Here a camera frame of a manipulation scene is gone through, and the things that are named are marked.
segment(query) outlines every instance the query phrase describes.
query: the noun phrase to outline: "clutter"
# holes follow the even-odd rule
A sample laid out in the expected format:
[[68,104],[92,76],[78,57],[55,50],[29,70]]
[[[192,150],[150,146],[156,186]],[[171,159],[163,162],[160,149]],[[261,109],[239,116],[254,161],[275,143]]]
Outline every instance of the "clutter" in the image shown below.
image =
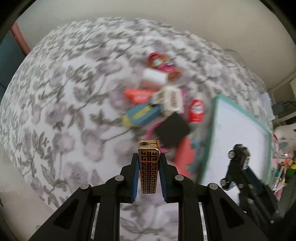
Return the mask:
[[277,174],[275,176],[276,176],[276,181],[271,188],[272,191],[276,191],[278,185],[282,181],[285,182],[285,168],[284,168],[284,166],[281,167],[281,169],[277,172]]
[[167,117],[147,132],[146,139],[159,139],[159,150],[168,153],[176,148],[174,162],[184,176],[189,177],[189,166],[193,166],[196,150],[192,147],[190,127],[187,123],[203,121],[204,105],[202,98],[188,99],[187,91],[168,85],[182,76],[181,71],[170,57],[157,52],[148,56],[148,68],[143,70],[141,88],[124,91],[125,98],[135,106],[122,117],[122,125],[142,127],[155,119],[160,113]]
[[151,103],[161,105],[161,113],[166,117],[174,112],[178,114],[184,112],[182,92],[175,86],[164,86],[160,91],[153,93]]
[[154,132],[164,147],[172,148],[178,146],[179,142],[189,135],[190,128],[183,118],[174,112],[157,126]]
[[283,159],[292,159],[294,155],[294,139],[282,139],[274,141],[273,157],[281,163]]
[[286,178],[291,178],[296,174],[296,152],[293,151],[293,158],[292,161],[290,161],[289,166],[287,167],[286,171]]
[[149,101],[149,98],[154,90],[142,90],[142,89],[126,89],[124,91],[125,98],[132,101],[133,104],[144,104]]
[[142,74],[142,88],[159,90],[168,83],[168,73],[146,68]]
[[174,164],[178,173],[190,177],[189,165],[194,162],[196,150],[191,146],[191,140],[188,137],[183,138],[176,150]]
[[182,76],[181,71],[174,65],[168,55],[153,52],[148,56],[148,67],[158,69],[169,74],[169,81]]
[[152,121],[160,114],[160,106],[149,103],[138,104],[129,109],[122,117],[122,125],[128,127],[141,127]]

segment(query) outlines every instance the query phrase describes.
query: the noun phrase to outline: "floral bedsheet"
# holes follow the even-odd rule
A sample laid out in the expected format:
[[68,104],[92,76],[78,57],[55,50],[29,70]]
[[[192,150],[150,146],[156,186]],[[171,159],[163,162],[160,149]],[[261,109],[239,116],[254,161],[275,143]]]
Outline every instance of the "floral bedsheet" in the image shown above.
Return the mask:
[[[203,92],[230,97],[266,123],[265,86],[217,45],[170,25],[98,18],[52,30],[25,58],[0,105],[0,141],[39,197],[57,209],[81,184],[104,183],[120,173],[153,123],[121,126],[131,107],[126,88],[139,87],[153,51],[169,54],[183,70],[173,84],[187,101]],[[208,121],[204,122],[206,130]],[[167,154],[169,160],[173,151]],[[177,240],[178,207],[138,193],[121,207],[121,240]]]

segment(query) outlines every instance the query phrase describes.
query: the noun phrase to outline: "green whiteboard frame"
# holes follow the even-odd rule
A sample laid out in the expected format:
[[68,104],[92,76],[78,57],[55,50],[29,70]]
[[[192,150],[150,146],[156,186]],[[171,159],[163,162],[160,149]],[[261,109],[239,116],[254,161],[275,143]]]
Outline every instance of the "green whiteboard frame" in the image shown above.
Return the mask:
[[199,165],[200,168],[200,177],[198,177],[197,182],[199,184],[202,183],[203,178],[205,176],[205,173],[207,171],[207,161],[209,159],[210,156],[210,151],[211,151],[211,144],[213,142],[213,135],[215,133],[215,122],[217,119],[217,104],[219,101],[224,101],[228,104],[230,104],[231,106],[233,106],[235,109],[237,109],[238,111],[240,111],[242,114],[244,114],[246,116],[246,118],[249,118],[250,120],[252,120],[254,123],[256,123],[258,126],[260,126],[262,128],[262,130],[264,130],[267,133],[268,136],[268,156],[267,156],[267,160],[266,160],[266,170],[264,173],[264,177],[263,177],[263,182],[265,184],[269,183],[269,171],[270,171],[270,166],[271,166],[271,153],[272,153],[272,132],[271,130],[269,130],[265,125],[263,125],[258,119],[256,119],[252,114],[250,114],[249,112],[247,112],[246,110],[244,110],[241,106],[239,106],[237,103],[235,103],[232,99],[229,99],[228,97],[219,94],[217,95],[215,98],[212,99],[211,101],[211,106],[212,106],[212,112],[211,112],[211,123],[210,123],[210,129],[209,129],[209,134],[208,134],[208,138],[205,142],[205,153],[203,156],[203,159],[201,161],[201,164]]

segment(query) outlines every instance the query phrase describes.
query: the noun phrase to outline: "orange package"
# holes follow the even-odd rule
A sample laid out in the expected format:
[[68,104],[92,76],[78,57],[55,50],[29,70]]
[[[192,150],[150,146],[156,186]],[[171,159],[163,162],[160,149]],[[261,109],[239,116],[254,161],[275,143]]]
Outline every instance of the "orange package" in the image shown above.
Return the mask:
[[124,91],[125,98],[132,101],[133,104],[145,104],[149,101],[149,98],[155,90],[143,90],[143,89],[126,89]]

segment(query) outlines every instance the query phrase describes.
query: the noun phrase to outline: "gold lighter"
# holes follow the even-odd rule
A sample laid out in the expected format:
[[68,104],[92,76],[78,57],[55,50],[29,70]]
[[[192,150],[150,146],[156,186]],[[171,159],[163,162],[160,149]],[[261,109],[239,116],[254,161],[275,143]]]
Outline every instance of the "gold lighter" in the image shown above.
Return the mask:
[[138,150],[142,193],[156,193],[159,140],[139,140]]

